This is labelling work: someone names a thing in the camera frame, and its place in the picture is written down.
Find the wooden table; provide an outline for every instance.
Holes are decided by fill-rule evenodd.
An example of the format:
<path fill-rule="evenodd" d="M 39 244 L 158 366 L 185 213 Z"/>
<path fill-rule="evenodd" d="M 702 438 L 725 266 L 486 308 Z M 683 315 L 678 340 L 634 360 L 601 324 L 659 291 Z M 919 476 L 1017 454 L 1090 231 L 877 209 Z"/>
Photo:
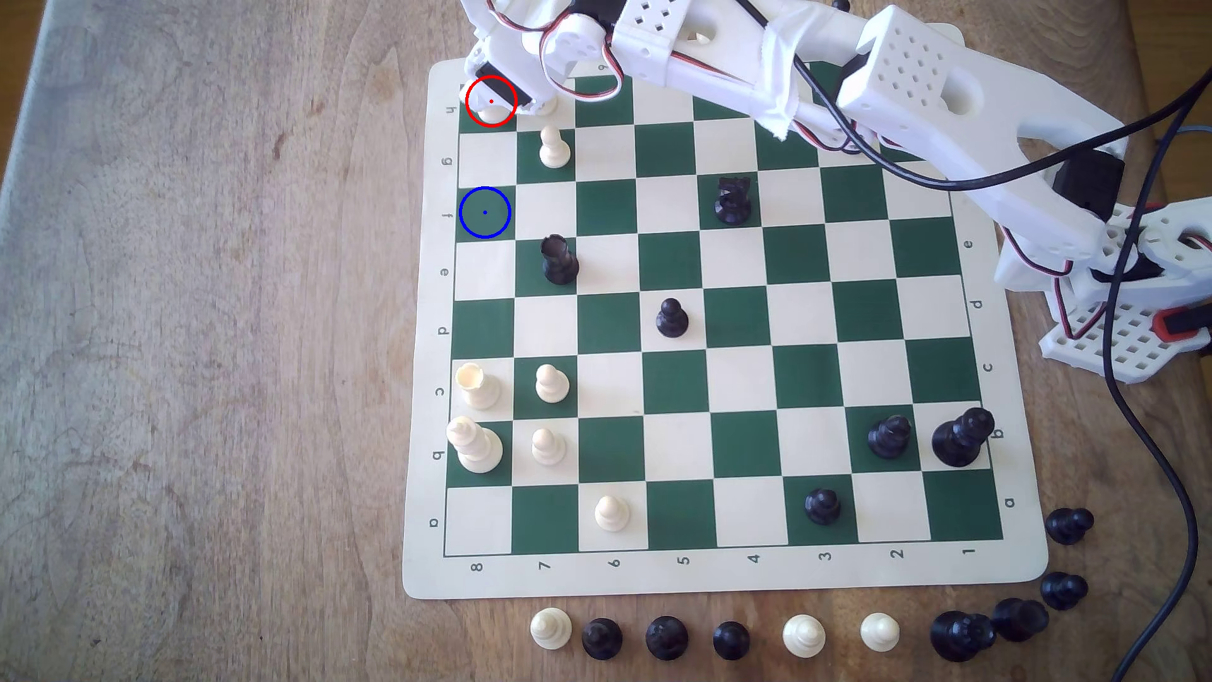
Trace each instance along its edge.
<path fill-rule="evenodd" d="M 974 47 L 1121 119 L 1143 113 L 1119 0 L 916 0 Z M 856 2 L 870 16 L 875 2 Z M 939 612 L 1035 585 L 418 602 L 400 584 L 427 71 L 462 57 L 457 2 L 53 0 L 0 201 L 0 672 L 6 680 L 1103 680 L 1170 590 L 1178 508 L 1097 377 L 1045 362 L 1011 296 L 1053 548 L 1091 596 L 962 666 Z M 1128 196 L 1150 144 L 1134 145 Z M 1127 391 L 1208 527 L 1194 359 Z M 1208 680 L 1207 562 L 1134 680 Z M 562 607 L 630 638 L 610 663 L 536 647 Z M 884 611 L 903 640 L 865 649 Z M 805 612 L 829 632 L 794 659 Z M 639 634 L 671 613 L 691 652 Z M 738 663 L 715 624 L 755 636 Z"/>

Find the white pawn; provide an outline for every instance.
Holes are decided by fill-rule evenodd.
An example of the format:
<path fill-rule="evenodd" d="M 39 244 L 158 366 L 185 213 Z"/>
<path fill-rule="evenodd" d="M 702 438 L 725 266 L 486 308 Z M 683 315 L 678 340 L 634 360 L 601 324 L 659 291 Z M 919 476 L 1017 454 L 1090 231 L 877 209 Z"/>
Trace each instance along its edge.
<path fill-rule="evenodd" d="M 501 437 L 465 417 L 446 426 L 446 440 L 458 453 L 458 464 L 471 474 L 488 474 L 501 464 Z"/>
<path fill-rule="evenodd" d="M 543 145 L 538 149 L 538 160 L 549 168 L 562 168 L 572 159 L 572 148 L 560 137 L 560 128 L 554 125 L 545 125 L 539 131 L 538 138 Z"/>
<path fill-rule="evenodd" d="M 531 619 L 531 637 L 544 649 L 559 649 L 572 636 L 572 619 L 555 607 L 548 607 Z"/>
<path fill-rule="evenodd" d="M 594 508 L 594 521 L 602 531 L 618 533 L 630 518 L 631 510 L 628 509 L 627 503 L 611 495 L 598 500 L 598 506 Z"/>
<path fill-rule="evenodd" d="M 501 384 L 475 363 L 464 363 L 454 373 L 454 384 L 463 392 L 463 402 L 471 409 L 486 411 L 501 396 Z"/>
<path fill-rule="evenodd" d="M 539 429 L 531 439 L 531 454 L 543 466 L 555 466 L 564 459 L 564 439 L 550 429 Z"/>
<path fill-rule="evenodd" d="M 886 613 L 873 613 L 863 619 L 858 634 L 863 643 L 876 652 L 887 652 L 901 641 L 901 626 Z"/>
<path fill-rule="evenodd" d="M 551 366 L 541 366 L 534 373 L 534 392 L 544 403 L 559 403 L 568 397 L 568 376 Z"/>
<path fill-rule="evenodd" d="M 783 646 L 800 658 L 812 658 L 825 646 L 825 629 L 811 615 L 793 615 L 783 626 Z"/>

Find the black chess piece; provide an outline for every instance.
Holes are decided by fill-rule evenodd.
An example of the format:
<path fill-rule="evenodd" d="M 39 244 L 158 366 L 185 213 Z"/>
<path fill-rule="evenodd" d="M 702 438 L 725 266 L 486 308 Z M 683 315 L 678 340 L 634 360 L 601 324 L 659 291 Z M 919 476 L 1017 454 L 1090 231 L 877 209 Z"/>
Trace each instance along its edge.
<path fill-rule="evenodd" d="M 949 611 L 930 625 L 930 643 L 938 655 L 954 663 L 972 660 L 997 640 L 988 615 Z"/>
<path fill-rule="evenodd" d="M 690 315 L 682 309 L 678 298 L 665 298 L 661 300 L 661 311 L 657 313 L 657 331 L 662 336 L 676 338 L 690 327 Z"/>
<path fill-rule="evenodd" d="M 804 499 L 804 514 L 808 515 L 812 523 L 829 526 L 841 516 L 841 500 L 837 493 L 817 488 Z"/>
<path fill-rule="evenodd" d="M 959 419 L 938 425 L 931 446 L 947 466 L 968 466 L 993 435 L 993 413 L 984 408 L 968 408 Z"/>
<path fill-rule="evenodd" d="M 644 643 L 648 652 L 661 660 L 674 660 L 686 653 L 690 646 L 690 634 L 682 621 L 671 615 L 662 615 L 648 625 L 644 634 Z"/>
<path fill-rule="evenodd" d="M 1086 532 L 1094 527 L 1094 515 L 1090 510 L 1060 508 L 1053 510 L 1044 520 L 1044 531 L 1062 545 L 1074 545 L 1086 537 Z"/>
<path fill-rule="evenodd" d="M 568 251 L 568 241 L 559 234 L 550 234 L 539 245 L 543 252 L 543 276 L 551 283 L 568 283 L 581 271 L 581 263 Z"/>
<path fill-rule="evenodd" d="M 749 631 L 736 620 L 726 620 L 711 634 L 711 646 L 724 660 L 737 660 L 749 653 Z"/>
<path fill-rule="evenodd" d="M 1025 642 L 1048 626 L 1048 609 L 1035 600 L 1010 597 L 993 609 L 993 629 L 1007 642 Z"/>
<path fill-rule="evenodd" d="M 1086 584 L 1085 578 L 1059 571 L 1045 575 L 1044 581 L 1040 583 L 1040 596 L 1044 597 L 1044 603 L 1056 611 L 1071 609 L 1088 592 L 1090 585 Z"/>
<path fill-rule="evenodd" d="M 876 424 L 867 432 L 867 447 L 875 457 L 886 460 L 899 458 L 909 447 L 913 425 L 903 415 L 892 415 Z"/>
<path fill-rule="evenodd" d="M 724 224 L 737 227 L 749 219 L 753 202 L 749 201 L 748 177 L 721 177 L 720 196 L 715 200 L 715 217 Z"/>
<path fill-rule="evenodd" d="M 581 631 L 581 646 L 598 660 L 610 660 L 623 648 L 623 631 L 608 618 L 595 618 Z"/>

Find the white robotic arm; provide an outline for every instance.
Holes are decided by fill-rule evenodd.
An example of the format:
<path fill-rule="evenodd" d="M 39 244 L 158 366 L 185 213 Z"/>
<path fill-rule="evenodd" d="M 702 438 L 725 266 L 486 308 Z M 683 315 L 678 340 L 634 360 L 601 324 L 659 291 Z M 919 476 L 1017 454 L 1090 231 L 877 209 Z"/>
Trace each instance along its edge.
<path fill-rule="evenodd" d="M 507 79 L 518 114 L 532 115 L 578 62 L 605 57 L 619 79 L 625 73 L 742 111 L 779 139 L 794 131 L 841 149 L 847 136 L 794 68 L 796 57 L 824 61 L 844 67 L 836 104 L 854 132 L 869 143 L 894 141 L 949 179 L 1025 164 L 1021 138 L 1063 149 L 1121 127 L 1054 80 L 967 48 L 953 27 L 922 23 L 899 7 L 863 19 L 810 0 L 751 1 L 765 27 L 736 0 L 463 0 L 479 39 L 465 71 L 469 82 Z M 464 94 L 486 116 L 498 99 L 513 98 L 498 79 Z M 1126 150 L 1119 139 L 1081 164 L 967 193 L 1007 230 L 996 281 L 1048 297 L 1059 323 L 1041 339 L 1044 355 L 1098 374 L 1098 304 L 1131 217 L 1131 208 L 1114 205 Z M 1210 343 L 1207 328 L 1180 340 L 1151 331 L 1159 310 L 1212 296 L 1210 210 L 1201 199 L 1147 216 L 1117 313 L 1136 315 L 1144 328 L 1133 336 L 1138 343 L 1125 340 L 1117 379 L 1142 382 L 1178 353 Z"/>

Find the chessboard mat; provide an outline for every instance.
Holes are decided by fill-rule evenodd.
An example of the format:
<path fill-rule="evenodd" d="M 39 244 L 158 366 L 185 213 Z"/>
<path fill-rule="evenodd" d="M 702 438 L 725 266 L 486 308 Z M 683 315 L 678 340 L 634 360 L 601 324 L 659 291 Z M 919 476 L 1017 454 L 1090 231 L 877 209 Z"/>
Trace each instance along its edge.
<path fill-rule="evenodd" d="M 463 82 L 457 61 L 430 75 L 402 555 L 411 596 L 1042 573 L 1010 315 L 991 280 L 997 243 L 970 200 L 893 178 L 865 156 L 781 143 L 749 118 L 646 82 L 496 128 L 468 118 Z M 561 168 L 538 161 L 547 122 L 573 148 Z M 753 179 L 743 227 L 713 214 L 721 174 Z M 461 216 L 480 234 L 508 225 L 478 239 Z M 570 285 L 542 274 L 538 243 L 550 233 L 578 254 Z M 654 326 L 668 296 L 690 314 L 679 338 Z M 464 362 L 501 383 L 490 409 L 452 391 Z M 536 396 L 543 363 L 567 374 L 565 401 Z M 972 406 L 999 429 L 976 463 L 948 468 L 930 436 Z M 892 414 L 909 417 L 916 440 L 884 460 L 865 437 Z M 493 471 L 458 464 L 445 440 L 457 415 L 501 437 Z M 556 466 L 530 454 L 541 428 L 567 443 Z M 836 523 L 807 520 L 814 488 L 837 492 Z M 619 533 L 594 522 L 606 494 L 630 508 Z"/>

